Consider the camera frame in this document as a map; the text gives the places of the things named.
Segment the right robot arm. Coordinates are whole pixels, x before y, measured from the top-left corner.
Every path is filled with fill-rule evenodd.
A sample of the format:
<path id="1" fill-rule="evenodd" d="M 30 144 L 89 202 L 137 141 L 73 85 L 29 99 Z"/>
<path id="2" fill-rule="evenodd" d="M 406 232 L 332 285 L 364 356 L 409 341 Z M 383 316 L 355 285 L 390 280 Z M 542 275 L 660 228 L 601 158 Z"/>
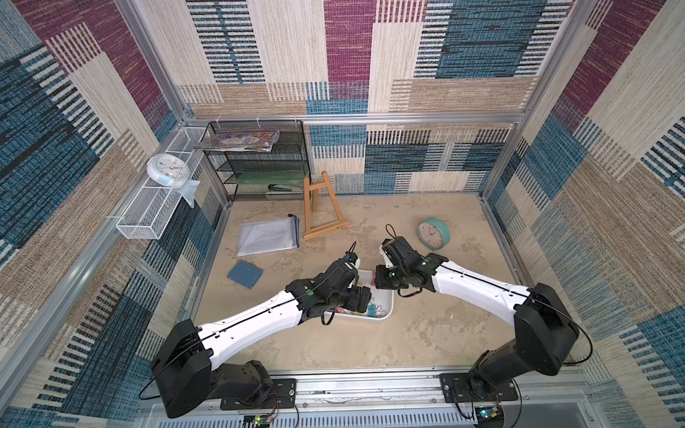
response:
<path id="1" fill-rule="evenodd" d="M 512 325 L 514 339 L 485 351 L 467 372 L 465 384 L 475 399 L 490 399 L 518 376 L 537 372 L 555 376 L 585 331 L 569 314 L 556 291 L 538 283 L 512 285 L 466 269 L 436 253 L 422 255 L 391 225 L 380 246 L 384 263 L 375 285 L 402 298 L 428 291 L 452 296 L 486 310 Z"/>

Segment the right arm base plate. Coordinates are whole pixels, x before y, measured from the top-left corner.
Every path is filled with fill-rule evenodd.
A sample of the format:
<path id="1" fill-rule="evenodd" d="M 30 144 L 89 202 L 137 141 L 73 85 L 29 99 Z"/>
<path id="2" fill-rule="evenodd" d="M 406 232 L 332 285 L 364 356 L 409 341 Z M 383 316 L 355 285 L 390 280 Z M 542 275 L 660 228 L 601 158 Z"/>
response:
<path id="1" fill-rule="evenodd" d="M 439 376 L 442 394 L 447 403 L 481 403 L 518 401 L 519 394 L 512 380 L 492 386 L 467 372 L 443 373 Z"/>

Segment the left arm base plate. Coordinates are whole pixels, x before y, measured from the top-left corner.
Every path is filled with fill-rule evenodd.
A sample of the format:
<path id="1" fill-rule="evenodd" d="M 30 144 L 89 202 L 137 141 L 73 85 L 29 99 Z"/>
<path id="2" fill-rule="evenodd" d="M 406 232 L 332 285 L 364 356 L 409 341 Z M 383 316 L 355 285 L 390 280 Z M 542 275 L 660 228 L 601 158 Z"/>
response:
<path id="1" fill-rule="evenodd" d="M 255 398 L 246 402 L 238 399 L 222 399 L 220 409 L 225 411 L 262 410 L 273 408 L 291 409 L 295 407 L 297 380 L 295 378 L 277 378 L 271 386 L 263 388 Z"/>

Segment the white plastic storage box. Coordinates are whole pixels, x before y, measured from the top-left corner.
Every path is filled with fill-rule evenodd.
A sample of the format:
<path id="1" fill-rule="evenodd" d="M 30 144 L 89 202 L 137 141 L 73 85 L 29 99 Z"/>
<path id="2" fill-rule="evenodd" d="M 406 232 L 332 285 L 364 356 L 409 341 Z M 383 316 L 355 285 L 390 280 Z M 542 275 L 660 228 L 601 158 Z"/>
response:
<path id="1" fill-rule="evenodd" d="M 358 285 L 369 287 L 371 290 L 371 298 L 367 305 L 367 310 L 365 312 L 353 312 L 338 309 L 336 314 L 337 317 L 347 317 L 348 319 L 369 322 L 381 322 L 392 315 L 392 312 L 394 311 L 394 292 L 376 288 L 374 285 L 374 274 L 374 271 L 359 271 Z"/>

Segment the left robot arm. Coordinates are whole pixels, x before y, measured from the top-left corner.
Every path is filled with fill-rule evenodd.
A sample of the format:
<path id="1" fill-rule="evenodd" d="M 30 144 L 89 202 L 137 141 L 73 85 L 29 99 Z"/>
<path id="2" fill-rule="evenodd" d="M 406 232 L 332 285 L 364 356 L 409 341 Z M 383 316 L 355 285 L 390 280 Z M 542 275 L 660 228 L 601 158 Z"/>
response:
<path id="1" fill-rule="evenodd" d="M 267 301 L 233 317 L 195 326 L 190 319 L 173 326 L 152 362 L 167 417 L 183 417 L 207 399 L 237 399 L 248 407 L 267 402 L 268 371 L 257 360 L 228 360 L 249 346 L 311 319 L 329 325 L 338 308 L 365 310 L 371 290 L 358 284 L 360 261 L 354 251 L 335 260 L 314 278 L 296 279 Z"/>

